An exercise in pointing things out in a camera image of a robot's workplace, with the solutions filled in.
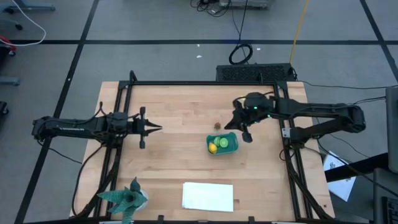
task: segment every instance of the white paper sheet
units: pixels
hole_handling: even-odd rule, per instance
[[[182,190],[182,207],[219,212],[234,211],[233,185],[186,182]]]
[[[333,156],[327,155],[325,161],[323,162],[323,170],[329,170],[335,167],[343,166],[344,164],[340,162],[338,159],[334,158]],[[328,183],[329,191],[333,194],[337,195],[339,198],[343,199],[344,201],[348,201],[349,195],[351,190],[353,189],[353,185],[355,182],[355,177],[344,179],[344,180],[337,180]]]

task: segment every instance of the lime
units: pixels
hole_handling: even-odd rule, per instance
[[[228,140],[226,138],[220,139],[220,146],[221,147],[227,147],[228,146]]]
[[[209,143],[209,152],[212,154],[216,154],[217,153],[217,146],[213,143]]]
[[[216,146],[220,146],[220,137],[216,137],[216,138],[214,138],[214,144],[216,145]]]

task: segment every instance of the white cable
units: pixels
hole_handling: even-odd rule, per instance
[[[26,17],[26,19],[28,19],[28,20],[31,21],[33,24],[35,24],[38,28],[42,29],[42,31],[44,32],[44,35],[43,35],[43,38],[42,38],[40,41],[34,42],[34,43],[29,43],[29,44],[10,44],[10,43],[7,43],[7,42],[5,42],[5,41],[3,41],[3,40],[1,40],[1,39],[0,39],[0,41],[1,41],[2,43],[4,43],[4,44],[10,45],[10,46],[16,46],[16,47],[25,47],[25,46],[30,46],[30,45],[36,45],[36,44],[39,44],[39,43],[43,42],[43,40],[45,39],[45,36],[47,35],[47,32],[45,31],[45,29],[43,29],[43,27],[41,27],[40,25],[38,25],[37,23],[35,23],[35,22],[34,22],[32,19],[30,19],[29,17],[27,17],[27,15],[24,13],[24,11],[22,11],[22,9],[18,6],[18,4],[17,4],[14,0],[11,0],[11,1],[17,6],[17,8],[20,10],[20,12],[22,13],[22,15],[24,15],[24,16]]]

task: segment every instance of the green lime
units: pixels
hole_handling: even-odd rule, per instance
[[[227,147],[228,146],[228,140],[226,138],[220,139],[220,146],[221,147]]]
[[[216,145],[216,146],[220,146],[220,137],[216,137],[216,138],[214,138],[214,144]]]

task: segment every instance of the yellow lemon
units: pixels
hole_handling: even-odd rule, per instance
[[[212,154],[216,154],[217,153],[217,146],[214,143],[209,143],[209,151]]]

